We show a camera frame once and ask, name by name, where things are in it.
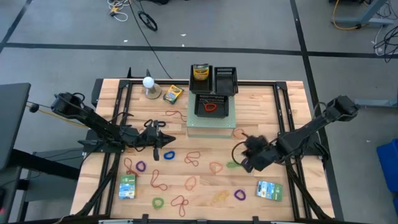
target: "wooden tabletop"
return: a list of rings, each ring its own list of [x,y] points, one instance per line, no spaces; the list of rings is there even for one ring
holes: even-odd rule
[[[104,80],[99,96],[96,112],[108,120],[111,119],[113,114],[118,83],[119,80],[117,79]],[[295,127],[299,128],[311,120],[304,86],[302,82],[287,82],[287,86]],[[144,122],[148,119],[165,121],[167,125],[162,128],[162,132],[175,136],[177,139],[160,150],[160,161],[153,160],[152,149],[148,148],[142,152],[126,149],[126,152],[122,154],[119,165],[111,218],[141,218],[142,214],[147,213],[149,218],[156,219],[252,220],[253,216],[258,216],[260,220],[294,220],[285,167],[273,164],[266,167],[262,172],[254,171],[249,175],[242,168],[229,169],[225,166],[229,161],[232,161],[231,150],[233,146],[244,139],[238,128],[243,129],[248,134],[263,134],[270,140],[277,136],[279,127],[272,88],[268,86],[239,86],[239,93],[235,95],[236,136],[231,139],[215,139],[189,138],[186,124],[178,114],[165,115],[168,110],[178,110],[187,115],[188,86],[179,87],[185,89],[185,93],[176,104],[171,105],[161,97],[156,100],[149,100],[144,95],[142,85],[133,86],[129,112],[134,117],[128,117],[127,124],[142,129]],[[163,93],[168,88],[169,85],[162,86]],[[282,109],[285,116],[285,127],[286,130],[289,130],[285,108]],[[242,159],[239,152],[243,149],[242,146],[236,150],[237,159]],[[170,161],[164,160],[163,153],[171,150],[175,151],[175,158]],[[192,163],[186,164],[184,162],[187,153],[194,151],[200,151],[201,154],[200,158],[197,159],[197,167],[193,166]],[[71,214],[79,211],[97,189],[103,157],[103,153],[92,153],[83,164]],[[136,197],[121,200],[118,198],[118,187],[120,176],[126,174],[127,171],[124,165],[124,159],[127,157],[133,161],[133,170],[137,171],[135,165],[139,161],[144,161],[147,164],[147,169],[145,172],[138,172]],[[211,162],[222,164],[222,170],[214,174],[210,169]],[[308,191],[319,206],[329,216],[333,217],[321,160],[316,156],[306,156],[302,164]],[[159,170],[160,175],[154,184],[166,184],[167,190],[162,191],[151,186],[152,172],[155,169]],[[196,178],[196,186],[192,190],[187,190],[185,183],[190,177]],[[276,202],[257,197],[256,186],[259,180],[283,185],[282,201]],[[193,183],[194,178],[191,178],[187,184],[189,189]],[[239,201],[233,196],[238,189],[245,191],[246,199],[244,201]],[[220,193],[223,191],[228,193],[226,198],[220,197]],[[297,188],[296,191],[300,215],[304,217],[301,195]],[[188,200],[188,205],[183,206],[185,209],[184,217],[179,214],[179,206],[173,207],[170,204],[179,195],[183,195]],[[164,206],[159,210],[152,208],[152,199],[155,197],[164,199]],[[180,197],[175,202],[180,203],[181,201]],[[101,213],[104,213],[105,203],[106,198],[103,197]]]

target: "black plastic tray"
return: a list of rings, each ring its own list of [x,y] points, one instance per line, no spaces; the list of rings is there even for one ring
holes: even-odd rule
[[[214,103],[217,109],[213,112],[205,111],[206,103]],[[197,94],[195,99],[195,114],[204,118],[225,118],[228,116],[228,96]]]
[[[235,67],[215,67],[217,95],[234,96],[238,93],[238,78]]]
[[[189,90],[194,94],[210,94],[213,91],[213,66],[209,67],[209,76],[206,80],[198,81],[193,77],[193,65],[189,78]]]

